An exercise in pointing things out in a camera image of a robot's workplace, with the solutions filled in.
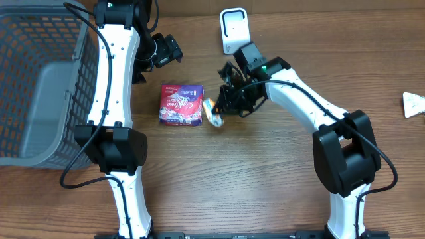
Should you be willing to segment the orange tissue pack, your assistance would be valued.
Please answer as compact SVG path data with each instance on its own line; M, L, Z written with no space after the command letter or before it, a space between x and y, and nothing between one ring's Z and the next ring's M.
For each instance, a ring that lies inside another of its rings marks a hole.
M224 120L221 118L219 114L215 112L215 102L207 98L203 101L203 109L206 114L207 120L214 126L214 127L221 127L224 124Z

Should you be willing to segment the red purple pad pack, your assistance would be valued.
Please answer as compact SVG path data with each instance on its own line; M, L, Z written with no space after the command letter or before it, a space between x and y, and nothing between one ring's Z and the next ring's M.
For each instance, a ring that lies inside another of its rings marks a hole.
M159 121L165 125L202 124L202 85L162 84Z

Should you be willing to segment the white Pantene tube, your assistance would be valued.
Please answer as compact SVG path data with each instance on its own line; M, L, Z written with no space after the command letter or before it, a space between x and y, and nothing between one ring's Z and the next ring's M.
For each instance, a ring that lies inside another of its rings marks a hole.
M402 94L402 101L404 106L404 116L405 118L411 118L418 114L424 114L424 96L418 94L413 94L410 92L404 92Z

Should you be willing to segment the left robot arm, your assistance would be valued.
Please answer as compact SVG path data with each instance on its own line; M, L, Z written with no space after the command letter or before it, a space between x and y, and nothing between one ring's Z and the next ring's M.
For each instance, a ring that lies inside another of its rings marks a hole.
M96 89L87 122L74 138L109 182L119 217L113 238L151 238L153 221L142 184L147 137L133 128L131 87L144 73L176 60L183 52L172 35L148 25L156 1L99 1L89 27L98 35Z

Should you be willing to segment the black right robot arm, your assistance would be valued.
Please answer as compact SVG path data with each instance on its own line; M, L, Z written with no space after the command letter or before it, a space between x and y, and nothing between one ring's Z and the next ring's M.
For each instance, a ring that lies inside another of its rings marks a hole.
M370 119L321 97L280 57L268 60L250 42L218 71L224 84L208 112L221 125L225 114L245 118L266 100L289 111L312 134L317 177L330 193L324 238L371 238L363 224L365 193L381 168Z

